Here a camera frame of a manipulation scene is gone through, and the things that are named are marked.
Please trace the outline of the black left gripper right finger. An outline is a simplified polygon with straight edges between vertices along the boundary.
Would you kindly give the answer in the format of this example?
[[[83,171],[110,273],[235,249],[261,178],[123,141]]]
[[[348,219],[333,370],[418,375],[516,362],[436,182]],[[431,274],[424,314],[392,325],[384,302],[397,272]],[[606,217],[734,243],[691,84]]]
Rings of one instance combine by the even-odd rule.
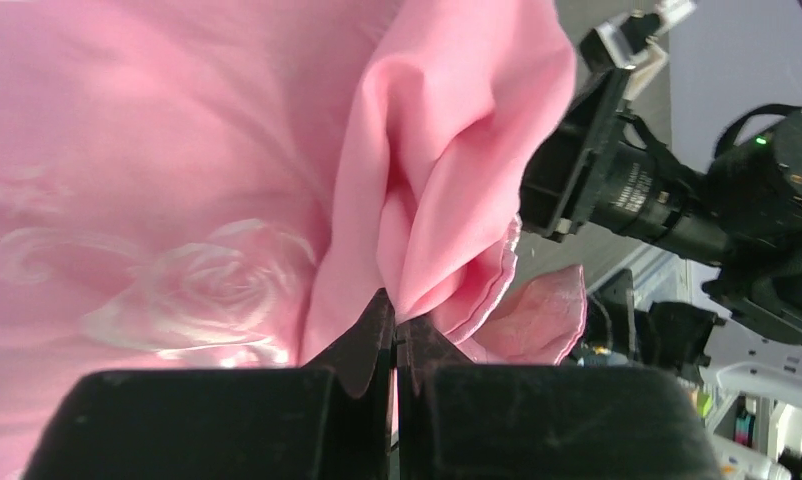
[[[404,479],[717,479],[690,400],[628,367],[472,363],[425,317],[397,328]]]

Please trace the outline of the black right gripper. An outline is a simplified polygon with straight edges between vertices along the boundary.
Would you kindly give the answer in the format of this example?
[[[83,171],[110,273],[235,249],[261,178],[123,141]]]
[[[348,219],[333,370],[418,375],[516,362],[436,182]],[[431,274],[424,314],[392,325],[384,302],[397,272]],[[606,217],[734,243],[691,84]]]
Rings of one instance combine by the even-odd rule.
[[[592,223],[705,262],[706,223],[681,165],[624,98],[628,71],[590,76],[530,158],[520,187],[524,230],[562,242]]]

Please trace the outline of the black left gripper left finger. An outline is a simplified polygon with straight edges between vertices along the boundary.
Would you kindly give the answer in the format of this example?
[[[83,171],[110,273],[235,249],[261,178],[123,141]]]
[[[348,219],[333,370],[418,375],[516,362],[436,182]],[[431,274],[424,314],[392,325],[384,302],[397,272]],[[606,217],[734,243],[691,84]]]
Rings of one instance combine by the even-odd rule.
[[[28,479],[385,479],[394,310],[384,290],[299,368],[82,377]]]

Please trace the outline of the pink floral pillowcase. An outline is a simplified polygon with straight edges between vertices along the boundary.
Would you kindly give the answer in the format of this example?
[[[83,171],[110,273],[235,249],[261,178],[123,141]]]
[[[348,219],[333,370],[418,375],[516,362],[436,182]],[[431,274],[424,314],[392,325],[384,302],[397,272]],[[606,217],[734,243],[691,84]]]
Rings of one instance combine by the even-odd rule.
[[[0,479],[80,376],[297,366],[380,288],[561,362],[582,269],[509,286],[575,77],[551,1],[0,1]]]

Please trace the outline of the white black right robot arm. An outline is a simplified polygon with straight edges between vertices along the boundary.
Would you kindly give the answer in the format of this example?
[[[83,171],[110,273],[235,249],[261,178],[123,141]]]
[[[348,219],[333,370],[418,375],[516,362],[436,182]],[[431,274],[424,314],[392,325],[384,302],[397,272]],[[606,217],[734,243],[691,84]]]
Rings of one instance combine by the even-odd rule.
[[[680,163],[625,99],[628,74],[591,77],[532,156],[520,187],[525,230],[560,242],[592,223],[717,269],[715,313],[681,301],[641,310],[621,270],[590,296],[576,359],[621,359],[802,410],[802,106],[720,136],[708,170]]]

